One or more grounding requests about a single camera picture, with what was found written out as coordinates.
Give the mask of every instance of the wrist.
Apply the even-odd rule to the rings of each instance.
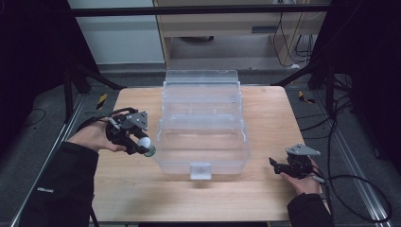
[[[76,144],[76,145],[80,145],[82,147],[89,148],[95,152],[98,152],[98,149],[96,148],[96,146],[91,145],[88,140],[86,140],[85,138],[82,138],[81,136],[73,135],[71,138],[69,138],[67,140],[67,142]]]

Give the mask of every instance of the black sleeve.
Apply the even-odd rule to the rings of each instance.
[[[19,226],[89,225],[98,154],[63,142],[24,207]]]
[[[333,219],[318,194],[302,194],[288,204],[293,227],[334,227]]]

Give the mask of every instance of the desk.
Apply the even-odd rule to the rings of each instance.
[[[115,108],[148,111],[148,135],[154,138],[162,90],[124,89]],[[288,220],[287,204],[295,193],[274,174],[269,157],[285,162],[285,148],[303,138],[282,87],[242,86],[241,91],[252,146],[242,174],[190,181],[189,175],[163,174],[152,158],[101,150],[93,202],[98,221]]]

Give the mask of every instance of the transparent plastic bin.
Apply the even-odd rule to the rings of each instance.
[[[251,155],[236,71],[167,71],[153,156],[166,174],[239,174]]]

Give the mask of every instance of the human hand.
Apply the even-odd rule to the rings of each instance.
[[[317,167],[316,163],[313,160],[311,160],[311,161],[312,161],[312,165],[314,167]],[[311,176],[306,176],[303,179],[296,179],[296,178],[289,176],[288,174],[286,174],[284,172],[281,172],[280,176],[284,180],[289,182],[295,188],[297,195],[301,195],[303,193],[305,193],[305,194],[319,194],[320,193],[319,183],[316,180],[314,180]]]
[[[78,144],[95,151],[99,151],[103,148],[114,152],[126,150],[126,147],[113,144],[107,139],[106,125],[107,118],[102,118],[101,120],[78,131],[68,139],[67,142]]]

